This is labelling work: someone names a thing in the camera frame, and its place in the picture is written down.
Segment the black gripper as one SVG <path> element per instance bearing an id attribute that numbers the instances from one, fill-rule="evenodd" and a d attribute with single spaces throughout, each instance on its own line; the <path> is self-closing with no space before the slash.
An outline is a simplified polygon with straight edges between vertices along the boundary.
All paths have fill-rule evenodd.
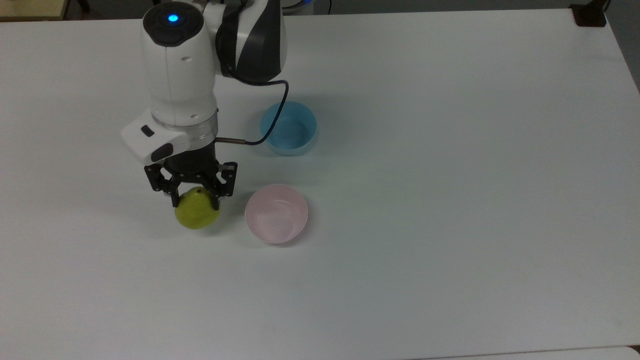
<path id="1" fill-rule="evenodd" d="M 164 163 L 144 166 L 151 189 L 168 196 L 173 208 L 180 203 L 179 185 L 196 180 L 211 195 L 215 211 L 220 210 L 222 198 L 233 196 L 237 170 L 237 162 L 217 161 L 214 142 L 167 157 Z"/>

